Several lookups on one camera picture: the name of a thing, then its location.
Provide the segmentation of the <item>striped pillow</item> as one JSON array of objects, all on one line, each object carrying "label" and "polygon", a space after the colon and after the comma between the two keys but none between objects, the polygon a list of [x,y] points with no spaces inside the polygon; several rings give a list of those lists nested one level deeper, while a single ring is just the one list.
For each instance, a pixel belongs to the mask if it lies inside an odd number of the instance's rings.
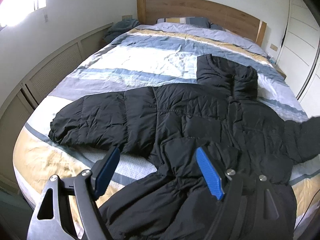
[{"label": "striped pillow", "polygon": [[156,23],[179,23],[179,24],[188,24],[194,25],[201,28],[208,28],[213,30],[222,30],[225,31],[225,28],[210,22],[205,17],[170,17],[170,18],[159,18]]}]

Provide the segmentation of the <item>wooden headboard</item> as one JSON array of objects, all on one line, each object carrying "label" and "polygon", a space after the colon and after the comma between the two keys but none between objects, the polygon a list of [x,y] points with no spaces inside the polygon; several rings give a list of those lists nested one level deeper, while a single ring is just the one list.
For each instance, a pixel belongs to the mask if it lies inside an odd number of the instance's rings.
[{"label": "wooden headboard", "polygon": [[205,17],[210,22],[249,38],[261,46],[266,22],[238,9],[207,0],[137,0],[137,17],[142,24],[154,24],[159,18]]}]

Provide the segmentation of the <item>white sliding wardrobe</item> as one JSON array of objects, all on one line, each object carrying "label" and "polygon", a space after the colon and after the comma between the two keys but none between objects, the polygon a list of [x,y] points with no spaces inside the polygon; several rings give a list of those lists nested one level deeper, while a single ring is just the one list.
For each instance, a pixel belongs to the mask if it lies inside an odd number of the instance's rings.
[{"label": "white sliding wardrobe", "polygon": [[319,116],[319,25],[303,0],[289,2],[277,65],[307,116]]}]

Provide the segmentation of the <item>beige wall switch plate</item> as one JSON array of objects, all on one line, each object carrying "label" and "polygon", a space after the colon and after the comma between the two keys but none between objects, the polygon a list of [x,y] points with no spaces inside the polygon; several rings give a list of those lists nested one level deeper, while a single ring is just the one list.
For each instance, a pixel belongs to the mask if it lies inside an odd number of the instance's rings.
[{"label": "beige wall switch plate", "polygon": [[274,44],[270,44],[270,48],[274,51],[277,51],[278,50],[278,47],[275,46]]}]

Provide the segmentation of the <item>striped duvet on bed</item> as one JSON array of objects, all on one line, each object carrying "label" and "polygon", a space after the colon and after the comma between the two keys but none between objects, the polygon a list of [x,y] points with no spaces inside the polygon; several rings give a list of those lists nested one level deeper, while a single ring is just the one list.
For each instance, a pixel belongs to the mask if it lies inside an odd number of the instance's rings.
[{"label": "striped duvet on bed", "polygon": [[[101,216],[101,206],[127,185],[156,171],[145,158],[120,152],[120,161],[105,193],[93,200],[91,169],[111,147],[106,151],[72,148],[52,141],[50,124],[56,114],[88,95],[172,83],[195,84],[197,58],[207,54],[254,68],[258,75],[257,100],[283,120],[310,119],[267,55],[252,41],[226,31],[191,25],[140,25],[121,34],[68,74],[22,128],[13,165],[22,194],[35,212],[29,238],[114,239]],[[318,159],[319,154],[292,168],[289,185],[297,203],[310,204],[319,199],[317,190],[307,197],[307,191],[298,188],[307,166],[312,167],[312,174],[319,174]],[[219,200],[221,209],[204,239],[277,239],[287,224],[270,181],[264,175],[254,179],[219,166],[226,177],[225,195]],[[310,219],[297,209],[292,239],[301,238],[309,224]]]}]

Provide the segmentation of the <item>black puffer jacket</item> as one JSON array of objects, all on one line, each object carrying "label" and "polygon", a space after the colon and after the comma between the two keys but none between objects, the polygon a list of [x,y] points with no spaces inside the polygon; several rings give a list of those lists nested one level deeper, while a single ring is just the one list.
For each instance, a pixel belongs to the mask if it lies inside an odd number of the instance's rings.
[{"label": "black puffer jacket", "polygon": [[84,96],[59,111],[49,138],[72,148],[145,158],[156,171],[115,193],[100,208],[114,239],[204,239],[222,203],[196,161],[205,147],[223,170],[272,184],[292,239],[297,201],[294,165],[319,154],[319,118],[283,120],[257,100],[254,68],[211,54],[197,58],[197,82]]}]

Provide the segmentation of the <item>dark teal cloth bundle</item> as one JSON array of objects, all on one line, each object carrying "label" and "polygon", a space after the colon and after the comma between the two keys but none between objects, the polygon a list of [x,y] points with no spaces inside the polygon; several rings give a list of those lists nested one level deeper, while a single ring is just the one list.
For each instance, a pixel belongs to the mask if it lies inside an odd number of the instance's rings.
[{"label": "dark teal cloth bundle", "polygon": [[124,20],[113,24],[105,33],[103,40],[106,43],[110,43],[121,34],[124,34],[139,25],[140,22],[137,19],[125,18]]}]

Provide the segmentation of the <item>beige radiator cover panel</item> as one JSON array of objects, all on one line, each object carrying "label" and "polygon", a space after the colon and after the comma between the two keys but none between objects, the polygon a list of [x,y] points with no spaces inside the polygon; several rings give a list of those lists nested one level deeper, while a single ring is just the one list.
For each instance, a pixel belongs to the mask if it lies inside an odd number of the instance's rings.
[{"label": "beige radiator cover panel", "polygon": [[112,24],[89,31],[52,52],[20,81],[1,105],[1,188],[18,191],[12,155],[25,122],[69,73],[103,47],[103,37]]}]

